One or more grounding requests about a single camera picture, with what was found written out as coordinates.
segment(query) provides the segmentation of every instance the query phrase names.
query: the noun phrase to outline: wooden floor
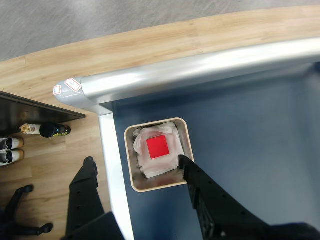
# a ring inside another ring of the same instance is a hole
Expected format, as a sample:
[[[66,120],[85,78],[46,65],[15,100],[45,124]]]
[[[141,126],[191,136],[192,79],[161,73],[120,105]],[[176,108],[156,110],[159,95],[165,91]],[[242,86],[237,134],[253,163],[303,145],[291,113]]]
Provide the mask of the wooden floor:
[[[140,29],[64,45],[0,62],[0,91],[85,113],[68,123],[68,136],[49,139],[24,135],[25,159],[0,167],[0,207],[15,190],[35,186],[17,211],[29,226],[54,223],[49,234],[19,239],[57,240],[65,233],[69,184],[94,157],[105,211],[110,201],[98,118],[58,102],[53,87],[70,77],[88,76],[230,48],[320,36],[320,6],[231,13]]]

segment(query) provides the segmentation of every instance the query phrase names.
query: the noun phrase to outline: bottle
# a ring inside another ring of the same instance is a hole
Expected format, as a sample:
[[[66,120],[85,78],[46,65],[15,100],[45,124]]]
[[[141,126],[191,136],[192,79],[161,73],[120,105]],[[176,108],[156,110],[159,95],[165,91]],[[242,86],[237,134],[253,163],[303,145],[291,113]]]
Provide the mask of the bottle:
[[[69,126],[56,124],[56,123],[44,123],[40,127],[40,134],[44,138],[51,138],[55,136],[66,136],[71,132]]]
[[[40,126],[38,124],[24,124],[20,127],[20,130],[23,134],[36,134],[40,135]]]

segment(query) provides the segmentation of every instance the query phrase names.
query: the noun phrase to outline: gray carpet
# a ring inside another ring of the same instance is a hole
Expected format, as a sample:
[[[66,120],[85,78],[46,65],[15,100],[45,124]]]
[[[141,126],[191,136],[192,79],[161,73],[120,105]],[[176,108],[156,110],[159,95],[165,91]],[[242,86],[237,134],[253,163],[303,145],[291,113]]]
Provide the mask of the gray carpet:
[[[320,0],[0,0],[0,61],[136,29]]]

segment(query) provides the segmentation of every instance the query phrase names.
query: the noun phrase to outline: black chair leg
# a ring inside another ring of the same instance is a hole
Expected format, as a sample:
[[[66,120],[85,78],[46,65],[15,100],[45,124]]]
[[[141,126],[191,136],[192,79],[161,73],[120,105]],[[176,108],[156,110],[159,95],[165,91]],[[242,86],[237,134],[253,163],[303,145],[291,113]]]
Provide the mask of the black chair leg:
[[[34,190],[33,185],[27,185],[24,187],[19,188],[17,191],[15,191],[13,197],[11,198],[9,204],[6,206],[4,210],[4,217],[7,220],[13,220],[15,216],[15,212],[18,206],[18,203],[25,193],[31,193]]]
[[[50,233],[53,229],[54,225],[52,223],[47,223],[42,227],[29,227],[29,226],[20,226],[15,225],[12,228],[11,234],[16,236],[39,236],[41,234]]]

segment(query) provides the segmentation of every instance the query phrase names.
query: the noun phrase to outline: black bottle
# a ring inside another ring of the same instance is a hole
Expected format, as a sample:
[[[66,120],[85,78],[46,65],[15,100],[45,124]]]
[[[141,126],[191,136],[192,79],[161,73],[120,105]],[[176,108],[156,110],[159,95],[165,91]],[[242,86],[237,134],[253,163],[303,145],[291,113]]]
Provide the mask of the black bottle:
[[[40,127],[40,134],[44,138],[51,138],[55,136],[66,136],[71,132],[69,126],[56,124],[56,123],[44,123]]]

